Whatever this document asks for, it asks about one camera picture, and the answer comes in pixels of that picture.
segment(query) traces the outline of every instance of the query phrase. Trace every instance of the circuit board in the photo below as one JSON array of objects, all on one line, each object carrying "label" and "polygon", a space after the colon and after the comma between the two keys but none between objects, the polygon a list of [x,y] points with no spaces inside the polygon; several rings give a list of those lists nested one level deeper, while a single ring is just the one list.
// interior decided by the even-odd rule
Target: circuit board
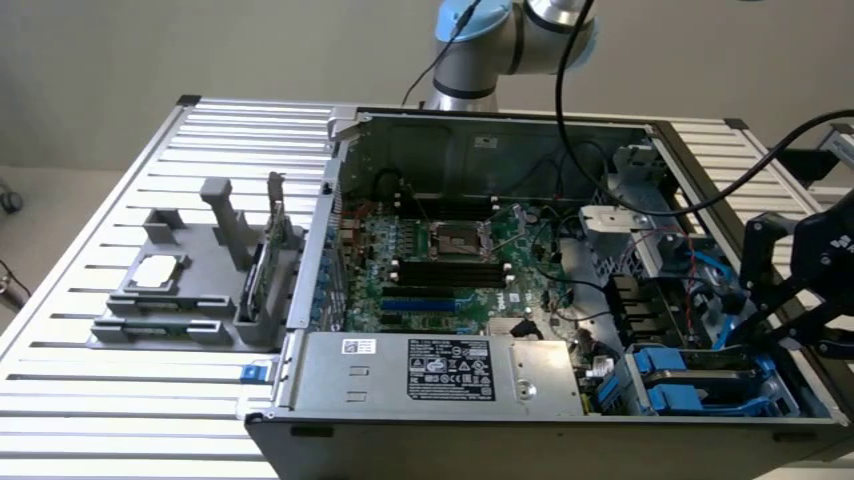
[{"label": "circuit board", "polygon": [[[548,337],[563,337],[547,323],[549,307],[548,302],[543,302],[543,292],[549,292],[547,298],[553,305],[565,287],[536,272],[531,249],[537,233],[537,241],[551,244],[551,229],[539,231],[541,224],[528,224],[517,215],[503,215],[483,223],[403,219],[381,209],[364,219],[345,223],[344,227],[351,230],[345,235],[351,271],[345,330],[491,334],[491,320],[517,323],[527,317],[541,322],[540,330],[548,332]],[[548,258],[541,260],[540,269],[560,275],[559,264],[548,263]],[[396,262],[401,261],[427,267],[428,262],[495,264],[507,269],[504,278],[509,281],[500,288],[453,286],[452,304],[419,301],[411,309],[408,299],[389,301],[384,293],[397,286],[392,278]],[[444,311],[420,311],[424,304],[440,305]]]}]

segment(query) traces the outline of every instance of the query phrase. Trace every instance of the cable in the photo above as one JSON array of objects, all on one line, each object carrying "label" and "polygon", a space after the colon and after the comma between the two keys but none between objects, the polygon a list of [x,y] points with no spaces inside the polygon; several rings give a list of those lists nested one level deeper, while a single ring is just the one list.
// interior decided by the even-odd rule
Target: cable
[{"label": "cable", "polygon": [[[571,214],[565,215],[563,217],[563,219],[560,220],[560,222],[557,223],[557,226],[560,226],[563,224],[563,222],[572,216],[575,216],[575,213],[571,213]],[[543,231],[548,227],[549,223],[551,222],[545,222],[543,224],[543,226],[539,227],[539,230],[536,231],[536,233],[533,234],[533,238],[531,239],[531,258],[533,258],[533,259],[535,259],[533,246],[536,245],[536,242],[539,241],[539,237],[541,236]],[[545,277],[552,282],[565,283],[565,284],[576,284],[576,285],[587,285],[588,287],[595,288],[599,292],[601,292],[604,294],[604,288],[600,287],[599,285],[596,285],[592,282],[587,282],[584,280],[572,280],[572,279],[568,279],[568,278],[555,277],[553,275],[551,275],[549,273],[543,271],[543,269],[539,266],[539,263],[536,263],[536,260],[533,260],[533,268],[536,269],[536,273],[539,273],[543,277]]]},{"label": "cable", "polygon": [[592,7],[593,1],[595,0],[584,1],[584,5],[581,7],[580,13],[577,15],[577,19],[575,21],[575,25],[577,28],[572,29],[572,33],[569,34],[569,38],[565,42],[565,48],[563,49],[563,54],[560,55],[560,61],[557,63],[557,74],[555,78],[555,119],[556,119],[556,126],[557,126],[557,135],[560,136],[560,141],[563,142],[563,146],[569,156],[569,160],[572,160],[575,167],[580,171],[581,176],[587,179],[589,184],[620,207],[627,208],[628,210],[632,210],[643,215],[650,215],[655,217],[675,217],[679,215],[687,215],[687,214],[699,212],[700,210],[703,210],[704,208],[708,208],[720,200],[723,200],[728,195],[732,194],[732,192],[735,192],[735,190],[738,190],[742,186],[744,186],[744,184],[752,179],[752,177],[756,176],[756,174],[762,171],[762,169],[764,169],[764,167],[767,167],[767,165],[774,161],[774,158],[779,155],[779,153],[786,148],[788,148],[788,146],[800,137],[800,135],[803,135],[812,128],[815,128],[816,126],[822,125],[823,123],[831,120],[844,118],[844,117],[854,117],[854,109],[844,109],[844,110],[838,110],[835,112],[828,112],[822,115],[818,115],[816,117],[814,117],[812,119],[807,120],[804,123],[798,125],[798,127],[795,127],[795,129],[791,132],[788,132],[788,134],[783,137],[779,143],[774,145],[774,147],[764,154],[759,162],[756,162],[756,164],[752,167],[750,167],[747,172],[744,172],[744,174],[738,178],[738,180],[735,180],[728,187],[720,190],[720,192],[715,196],[707,198],[699,203],[686,208],[680,208],[678,210],[670,210],[670,211],[646,210],[635,205],[631,205],[621,198],[613,195],[613,193],[611,193],[607,186],[601,185],[599,181],[592,177],[592,175],[589,175],[587,170],[584,170],[584,168],[580,165],[580,162],[577,161],[577,157],[572,152],[572,147],[569,145],[569,138],[565,132],[565,118],[563,115],[563,79],[565,77],[565,68],[569,60],[569,54],[572,52],[572,48],[575,47],[577,36],[581,30],[580,26],[584,24],[584,21],[587,20],[587,15],[589,14],[589,9]]},{"label": "cable", "polygon": [[682,231],[682,229],[676,226],[672,225],[664,225],[660,226],[658,228],[654,228],[652,230],[650,230],[648,232],[646,232],[643,235],[640,235],[640,238],[637,240],[635,240],[633,242],[631,242],[628,244],[628,246],[625,247],[625,249],[623,250],[623,253],[620,253],[619,257],[616,257],[616,265],[615,265],[615,270],[619,272],[623,269],[623,264],[627,261],[627,255],[631,252],[632,249],[636,249],[637,245],[640,244],[640,242],[643,240],[646,240],[647,238],[650,238],[652,235],[655,235],[656,233],[662,233],[662,232],[675,232],[679,235],[682,235],[683,237],[687,238],[687,235],[684,234],[684,232]]},{"label": "cable", "polygon": [[694,307],[694,297],[691,296],[691,290],[694,289],[694,282],[696,279],[696,251],[694,250],[694,241],[688,235],[684,236],[688,239],[688,248],[691,249],[691,270],[688,271],[688,284],[684,287],[684,322],[688,327],[688,335],[694,332],[694,324],[691,320],[691,308]]},{"label": "cable", "polygon": [[0,265],[2,265],[2,268],[5,268],[5,274],[14,281],[14,283],[17,283],[17,286],[21,287],[21,290],[26,292],[26,297],[32,297],[32,292],[29,291],[26,286],[21,283],[21,281],[17,279],[17,277],[14,276],[14,273],[12,272],[12,269],[9,268],[9,266],[2,260],[0,260]]},{"label": "cable", "polygon": [[[593,142],[592,140],[580,140],[579,142],[575,142],[575,145],[589,145],[591,147],[593,147],[593,149],[599,152],[599,155],[601,156],[601,164],[603,164],[603,173],[607,174],[608,172],[608,154],[604,152],[604,148],[601,148],[601,145],[599,145],[596,142]],[[557,170],[557,178],[555,179],[555,198],[560,198],[564,195],[564,185],[563,185],[563,164],[565,163],[565,157],[567,157],[567,152],[565,150],[563,151],[563,155],[560,155],[560,161],[555,164],[555,170]]]},{"label": "cable", "polygon": [[459,34],[463,33],[463,29],[465,28],[465,25],[468,25],[468,21],[471,20],[471,16],[473,15],[475,8],[477,8],[479,4],[480,4],[480,0],[473,0],[471,2],[471,5],[468,5],[468,7],[465,8],[465,11],[460,15],[459,20],[456,21],[456,26],[453,27],[453,34],[451,35],[451,40],[448,40],[448,43],[444,44],[444,48],[441,48],[441,51],[439,52],[439,55],[436,55],[435,60],[432,61],[429,66],[424,69],[421,74],[417,76],[417,78],[415,79],[415,82],[412,82],[412,85],[409,85],[409,88],[405,91],[405,95],[403,95],[403,101],[400,102],[401,108],[405,105],[405,101],[409,99],[412,90],[415,90],[415,87],[417,87],[417,84],[421,83],[424,76],[429,73],[429,71],[433,68],[436,68],[436,65],[444,58],[444,55],[448,53],[448,50],[451,49],[451,45],[453,45],[453,42],[456,41],[456,37],[459,37]]},{"label": "cable", "polygon": [[698,282],[698,283],[702,283],[703,285],[706,285],[712,290],[712,292],[714,292],[714,289],[715,289],[715,284],[711,283],[711,281],[707,278],[703,278],[703,277],[688,277],[687,275],[684,275],[684,276],[662,275],[658,278],[660,278],[660,279],[671,278],[674,280],[684,280],[687,282],[694,281],[694,282]]},{"label": "cable", "polygon": [[727,315],[726,320],[723,321],[723,326],[720,327],[720,333],[718,334],[718,340],[715,340],[715,344],[711,346],[712,350],[720,350],[726,347],[726,339],[730,336],[730,332],[732,331],[732,325],[735,324],[735,320],[738,316]]},{"label": "cable", "polygon": [[531,168],[528,169],[525,174],[521,176],[521,178],[516,180],[516,183],[513,183],[509,187],[504,188],[500,191],[499,195],[509,195],[513,192],[513,190],[519,188],[524,184],[524,182],[529,180],[529,178],[533,176],[533,173],[536,173],[536,170],[539,170],[539,167],[541,167],[545,162],[551,163],[551,166],[555,168],[555,170],[557,169],[557,165],[551,159],[551,155],[552,153],[548,153],[540,157],[540,159],[531,166]]},{"label": "cable", "polygon": [[581,318],[564,317],[557,310],[555,310],[551,313],[553,313],[560,320],[565,320],[567,322],[572,322],[572,323],[585,322],[587,320],[592,320],[593,318],[601,317],[604,315],[611,315],[611,311],[609,310],[605,311],[605,312],[593,313],[592,315],[588,315],[588,316],[581,317]]},{"label": "cable", "polygon": [[380,168],[379,171],[376,172],[376,175],[373,175],[373,181],[371,182],[371,196],[368,198],[372,201],[377,201],[379,200],[379,197],[376,196],[376,190],[379,188],[379,181],[389,173],[393,173],[396,175],[397,181],[400,181],[403,179],[403,173],[400,173],[400,170],[396,169],[395,167]]}]

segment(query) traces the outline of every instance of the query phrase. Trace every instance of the black cable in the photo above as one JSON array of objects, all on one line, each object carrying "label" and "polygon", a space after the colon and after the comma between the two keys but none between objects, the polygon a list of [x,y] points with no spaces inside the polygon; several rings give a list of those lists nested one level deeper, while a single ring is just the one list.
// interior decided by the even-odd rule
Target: black cable
[{"label": "black cable", "polygon": [[555,179],[555,198],[563,197],[563,164],[565,163],[565,152],[560,155],[560,161],[552,162],[556,170]]},{"label": "black cable", "polygon": [[[560,222],[557,223],[557,225],[561,225],[563,222],[569,218],[573,217],[576,214],[571,213],[568,215],[565,215],[563,217],[563,219],[560,219]],[[548,272],[543,271],[543,269],[539,266],[539,263],[536,263],[536,258],[533,255],[533,246],[536,245],[536,242],[539,241],[539,237],[543,235],[543,231],[545,230],[545,228],[548,227],[551,222],[545,222],[543,224],[541,227],[539,227],[539,230],[536,231],[536,233],[533,234],[533,238],[531,239],[531,258],[533,259],[533,268],[536,269],[536,273],[539,273],[543,277],[545,277],[548,280],[551,280],[552,282],[557,282],[557,283],[565,283],[565,284],[576,284],[576,285],[587,285],[591,288],[595,288],[599,292],[601,292],[604,294],[604,288],[601,288],[599,285],[596,285],[592,282],[587,282],[584,280],[572,280],[569,278],[560,278],[560,277],[555,277],[553,275],[551,275]]]},{"label": "black cable", "polygon": [[575,142],[575,146],[577,145],[589,145],[593,150],[596,150],[596,152],[599,152],[599,156],[601,157],[601,168],[603,168],[603,173],[607,174],[608,173],[608,161],[611,160],[611,157],[613,155],[608,155],[607,152],[604,151],[604,148],[601,147],[601,145],[599,145],[596,142],[593,142],[592,140],[579,140],[577,142]]},{"label": "black cable", "polygon": [[14,276],[14,273],[12,272],[12,269],[9,268],[9,266],[6,265],[6,263],[2,260],[0,260],[0,265],[2,265],[2,268],[5,268],[5,274],[14,281],[14,283],[17,283],[17,285],[21,287],[21,290],[24,290],[24,292],[26,292],[26,296],[32,297],[32,292],[26,288],[26,285],[24,285],[21,283],[21,281],[17,279],[17,277]]},{"label": "black cable", "polygon": [[471,20],[471,16],[475,13],[475,8],[477,8],[479,3],[480,3],[480,0],[473,0],[471,2],[471,5],[468,5],[468,7],[465,8],[465,11],[460,15],[459,20],[456,21],[456,26],[453,27],[453,34],[451,35],[451,39],[448,40],[448,43],[444,44],[444,47],[441,48],[441,51],[439,52],[439,55],[436,55],[436,58],[429,64],[429,66],[424,69],[421,74],[417,76],[417,78],[415,79],[415,82],[412,82],[412,85],[409,85],[409,88],[405,91],[405,95],[403,95],[403,101],[400,102],[400,107],[405,105],[405,101],[409,99],[412,90],[415,90],[415,87],[417,87],[417,84],[421,83],[424,76],[429,73],[429,71],[433,68],[436,68],[436,65],[439,65],[439,62],[444,58],[444,55],[448,53],[451,45],[453,45],[453,42],[456,41],[456,37],[459,37],[459,34],[463,33],[463,29],[465,28],[465,25],[468,25],[468,21]]},{"label": "black cable", "polygon": [[557,134],[560,136],[560,141],[563,142],[563,146],[567,150],[569,160],[572,160],[572,163],[575,163],[575,167],[580,171],[581,176],[587,179],[589,184],[620,207],[627,208],[628,210],[632,210],[643,215],[650,215],[655,217],[676,217],[679,215],[687,215],[687,214],[699,212],[702,209],[708,208],[720,200],[723,200],[728,195],[732,194],[732,192],[735,192],[735,190],[738,190],[742,186],[744,186],[744,184],[752,179],[752,177],[756,176],[756,174],[762,171],[762,169],[764,169],[764,167],[771,163],[771,161],[774,161],[774,157],[776,157],[776,155],[779,155],[779,153],[786,148],[788,148],[788,146],[800,137],[800,135],[803,135],[812,128],[815,128],[816,126],[822,125],[823,123],[831,120],[836,120],[844,117],[854,117],[854,109],[838,110],[835,112],[824,113],[814,117],[800,125],[798,125],[798,127],[791,132],[788,132],[788,134],[783,137],[779,143],[774,145],[774,147],[764,154],[764,156],[762,157],[762,160],[759,160],[759,162],[747,170],[747,172],[744,172],[744,174],[738,178],[738,180],[735,180],[730,184],[730,186],[726,187],[715,196],[712,196],[711,198],[707,198],[706,200],[688,206],[687,208],[680,208],[678,210],[670,210],[670,211],[656,211],[656,210],[646,210],[643,208],[639,208],[635,205],[631,205],[621,198],[613,195],[613,193],[611,193],[607,186],[601,185],[599,181],[592,177],[592,175],[589,175],[587,170],[584,170],[584,168],[580,165],[580,162],[577,161],[577,157],[572,152],[572,147],[569,145],[569,138],[565,132],[565,118],[563,116],[563,79],[565,77],[565,67],[569,60],[569,54],[572,52],[572,48],[575,47],[577,36],[581,30],[580,27],[584,24],[584,21],[587,20],[587,15],[589,14],[589,9],[592,7],[593,1],[595,0],[584,1],[584,5],[577,14],[577,19],[575,22],[576,28],[572,29],[572,33],[569,34],[569,38],[565,42],[565,48],[563,49],[563,54],[560,55],[560,61],[557,63],[557,75],[555,78],[555,118],[556,118],[556,125],[557,125]]},{"label": "black cable", "polygon": [[376,172],[376,175],[373,175],[373,181],[371,182],[371,196],[368,198],[372,201],[377,201],[379,200],[379,197],[376,196],[376,189],[379,188],[379,181],[389,173],[393,173],[396,175],[397,181],[400,181],[400,179],[403,178],[403,173],[400,173],[400,170],[397,170],[395,167],[380,168],[379,171]]},{"label": "black cable", "polygon": [[604,316],[604,315],[611,315],[611,311],[609,311],[609,310],[608,310],[607,312],[599,312],[599,313],[595,313],[595,314],[588,315],[588,316],[581,317],[581,318],[569,318],[569,317],[564,317],[564,316],[560,314],[560,311],[557,311],[557,310],[555,310],[555,311],[553,311],[553,312],[551,312],[551,313],[553,313],[553,314],[557,316],[557,318],[559,318],[560,320],[565,320],[567,322],[573,322],[573,323],[577,323],[577,322],[585,322],[587,320],[592,320],[593,318],[601,317],[601,316]]},{"label": "black cable", "polygon": [[536,173],[536,170],[539,170],[539,167],[543,166],[543,164],[545,162],[551,163],[551,166],[556,169],[557,165],[555,164],[553,160],[551,159],[551,153],[545,154],[540,157],[540,159],[536,161],[536,163],[531,166],[531,168],[528,169],[528,171],[525,172],[525,174],[521,176],[521,178],[519,180],[516,180],[516,183],[513,183],[509,187],[504,188],[503,190],[499,191],[499,195],[509,195],[513,190],[516,190],[516,188],[519,188],[524,182],[527,182],[531,177],[533,176],[533,173]]}]

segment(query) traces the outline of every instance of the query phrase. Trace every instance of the metal case panel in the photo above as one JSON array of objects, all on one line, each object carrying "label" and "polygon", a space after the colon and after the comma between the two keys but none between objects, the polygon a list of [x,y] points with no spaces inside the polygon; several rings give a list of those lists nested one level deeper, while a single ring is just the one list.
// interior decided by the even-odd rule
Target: metal case panel
[{"label": "metal case panel", "polygon": [[251,422],[281,478],[751,479],[834,441],[751,425]]},{"label": "metal case panel", "polygon": [[[347,353],[344,347],[352,341],[371,345],[372,353]],[[412,346],[417,342],[444,344],[447,350],[456,350],[456,355],[444,358],[427,353],[433,349],[416,353]],[[488,344],[488,355],[469,357],[460,351],[472,343]],[[431,374],[433,358],[444,364]],[[491,366],[485,371],[489,375],[476,375],[475,362]],[[583,415],[575,378],[567,375],[571,371],[564,342],[469,335],[316,332],[307,336],[293,409],[316,418],[336,418],[341,414],[360,414],[365,420],[389,415],[424,418],[453,413],[467,414],[472,419],[489,415],[555,420]],[[481,387],[468,388],[473,391],[469,400],[421,398],[407,387],[423,372],[431,375],[427,387],[435,386],[436,393],[443,386],[449,388],[455,384],[473,382]],[[464,383],[459,378],[463,375],[468,376]],[[449,391],[439,397],[460,397],[461,391]]]}]

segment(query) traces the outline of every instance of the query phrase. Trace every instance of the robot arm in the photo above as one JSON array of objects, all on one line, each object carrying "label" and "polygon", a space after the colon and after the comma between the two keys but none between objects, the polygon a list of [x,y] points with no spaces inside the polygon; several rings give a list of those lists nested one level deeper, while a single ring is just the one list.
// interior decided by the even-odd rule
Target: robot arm
[{"label": "robot arm", "polygon": [[[791,276],[772,283],[771,253],[775,242],[794,234]],[[854,333],[826,326],[840,315],[854,315],[854,190],[827,211],[796,224],[766,213],[747,222],[740,284],[751,292],[756,312],[738,325],[728,344],[779,343],[788,349],[812,345],[828,358],[854,359]],[[822,303],[770,332],[759,326],[771,313],[802,291]]]},{"label": "robot arm", "polygon": [[593,47],[596,22],[589,15],[575,25],[579,0],[444,0],[436,24],[437,52],[452,45],[433,73],[432,110],[495,111],[499,75],[555,73],[567,37],[581,28],[569,65],[581,63]]}]

